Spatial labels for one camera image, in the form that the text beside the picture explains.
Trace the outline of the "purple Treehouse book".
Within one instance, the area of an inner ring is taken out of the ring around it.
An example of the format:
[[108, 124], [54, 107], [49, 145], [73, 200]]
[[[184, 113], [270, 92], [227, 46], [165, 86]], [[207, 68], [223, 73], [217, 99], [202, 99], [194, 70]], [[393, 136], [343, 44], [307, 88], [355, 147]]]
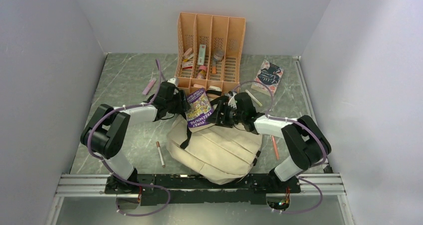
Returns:
[[186, 112], [188, 128], [191, 132], [197, 132], [211, 127], [213, 124], [207, 121], [214, 108], [207, 97], [206, 90], [200, 88], [187, 97], [190, 109]]

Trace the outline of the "beige canvas backpack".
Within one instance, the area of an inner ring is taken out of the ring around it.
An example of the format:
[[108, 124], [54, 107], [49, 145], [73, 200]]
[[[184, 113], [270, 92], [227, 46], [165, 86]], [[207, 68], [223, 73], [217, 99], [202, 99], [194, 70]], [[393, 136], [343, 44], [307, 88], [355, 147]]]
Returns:
[[188, 132], [186, 119], [179, 115], [167, 133], [168, 152], [218, 185], [245, 177], [255, 165], [262, 146], [262, 135], [236, 128], [209, 124], [190, 136]]

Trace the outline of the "Little Women floral book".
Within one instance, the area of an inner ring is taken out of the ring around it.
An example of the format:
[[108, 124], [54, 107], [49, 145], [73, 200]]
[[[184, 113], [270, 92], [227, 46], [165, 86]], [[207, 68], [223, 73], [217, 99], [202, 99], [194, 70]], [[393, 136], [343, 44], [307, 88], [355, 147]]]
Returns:
[[283, 73], [283, 68], [265, 59], [254, 78], [257, 83], [253, 83], [251, 88], [263, 94], [274, 96]]

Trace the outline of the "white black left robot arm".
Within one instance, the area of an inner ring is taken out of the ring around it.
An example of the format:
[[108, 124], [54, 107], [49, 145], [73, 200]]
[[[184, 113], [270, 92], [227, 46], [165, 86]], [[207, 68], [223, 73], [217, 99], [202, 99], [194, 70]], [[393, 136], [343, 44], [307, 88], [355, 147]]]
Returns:
[[162, 82], [157, 93], [137, 106], [119, 108], [101, 104], [84, 128], [81, 144], [89, 147], [120, 176], [112, 176], [118, 189], [131, 193], [138, 186], [138, 172], [121, 152], [127, 128], [163, 120], [168, 114], [185, 113], [188, 102], [185, 92], [177, 87], [178, 83], [176, 78]]

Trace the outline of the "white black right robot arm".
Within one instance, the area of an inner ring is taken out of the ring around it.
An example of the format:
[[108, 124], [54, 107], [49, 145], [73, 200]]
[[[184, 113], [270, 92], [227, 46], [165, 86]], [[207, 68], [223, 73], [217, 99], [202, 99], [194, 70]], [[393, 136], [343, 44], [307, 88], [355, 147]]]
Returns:
[[292, 177], [325, 162], [332, 151], [330, 143], [308, 115], [280, 118], [257, 112], [245, 92], [232, 97], [221, 96], [211, 105], [214, 112], [207, 118], [209, 123], [227, 128], [242, 124], [249, 133], [284, 139], [289, 156], [270, 171], [269, 186], [275, 192], [283, 191]]

